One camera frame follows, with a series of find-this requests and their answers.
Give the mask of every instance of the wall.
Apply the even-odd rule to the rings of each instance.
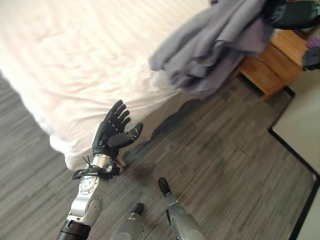
[[[273,130],[320,173],[320,70],[304,72],[290,88],[296,97]]]
[[[300,230],[297,240],[319,240],[320,236],[320,189],[318,190],[309,214]]]

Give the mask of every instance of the striped carpet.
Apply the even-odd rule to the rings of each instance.
[[[126,155],[90,239],[108,240],[137,202],[146,240],[173,240],[157,187],[166,177],[208,240],[287,240],[314,182],[266,128],[289,101],[259,100],[238,80],[187,103]],[[53,240],[77,181],[19,97],[0,79],[0,240]]]

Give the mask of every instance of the gray blanket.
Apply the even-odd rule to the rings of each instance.
[[[273,28],[260,17],[265,0],[220,0],[173,33],[149,59],[187,93],[214,93],[244,56],[259,55]]]

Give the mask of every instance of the silver robot leg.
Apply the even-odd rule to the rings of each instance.
[[[144,235],[144,226],[141,214],[144,210],[144,205],[138,203],[128,219],[126,219],[117,232],[111,238],[112,240],[142,240]]]
[[[196,220],[172,195],[170,187],[163,177],[159,179],[159,187],[165,195],[165,201],[168,206],[166,215],[172,225],[175,238],[179,240],[206,240]]]

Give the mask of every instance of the wooden drawer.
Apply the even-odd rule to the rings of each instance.
[[[299,66],[271,43],[258,58],[247,58],[240,72],[265,94],[275,92],[292,82],[301,72]]]

